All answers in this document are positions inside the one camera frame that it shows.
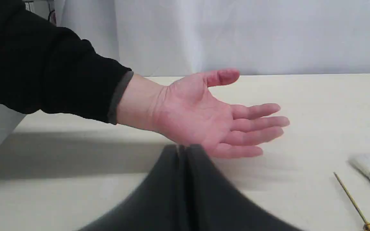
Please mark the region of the open bare human hand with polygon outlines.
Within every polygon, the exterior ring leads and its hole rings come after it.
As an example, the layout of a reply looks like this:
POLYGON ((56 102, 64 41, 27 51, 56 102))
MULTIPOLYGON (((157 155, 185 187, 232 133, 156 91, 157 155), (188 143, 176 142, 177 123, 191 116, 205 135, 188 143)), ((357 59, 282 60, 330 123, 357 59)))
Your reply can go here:
POLYGON ((290 121, 274 115, 278 104, 228 104, 209 91, 239 77, 235 69, 199 72, 163 87, 153 113, 156 132, 184 146, 200 144, 216 158, 263 154, 259 145, 281 137, 290 121))

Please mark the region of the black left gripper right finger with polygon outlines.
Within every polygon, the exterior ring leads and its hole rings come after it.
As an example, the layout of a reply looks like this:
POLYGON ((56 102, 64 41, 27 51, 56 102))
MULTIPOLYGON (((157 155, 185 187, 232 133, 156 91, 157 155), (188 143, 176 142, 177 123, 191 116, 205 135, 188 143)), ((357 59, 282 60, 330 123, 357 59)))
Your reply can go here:
POLYGON ((204 149, 184 149, 199 231, 297 231, 244 196, 213 164, 204 149))

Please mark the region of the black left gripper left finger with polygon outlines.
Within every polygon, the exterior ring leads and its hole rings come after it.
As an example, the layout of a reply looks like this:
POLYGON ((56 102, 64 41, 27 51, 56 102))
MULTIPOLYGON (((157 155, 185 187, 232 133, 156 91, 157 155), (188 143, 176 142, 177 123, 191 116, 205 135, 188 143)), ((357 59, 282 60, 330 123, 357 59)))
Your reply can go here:
POLYGON ((163 148, 144 181, 114 209, 82 231, 179 231, 175 145, 163 148))

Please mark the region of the forearm in black sleeve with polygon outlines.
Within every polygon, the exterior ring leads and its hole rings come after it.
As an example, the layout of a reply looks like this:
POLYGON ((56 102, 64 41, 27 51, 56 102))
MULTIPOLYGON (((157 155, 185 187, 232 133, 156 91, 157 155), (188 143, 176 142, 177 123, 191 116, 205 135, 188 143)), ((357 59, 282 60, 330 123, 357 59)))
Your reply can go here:
POLYGON ((156 122, 163 87, 88 40, 28 11, 21 0, 0 0, 0 104, 22 114, 72 114, 165 135, 156 122))

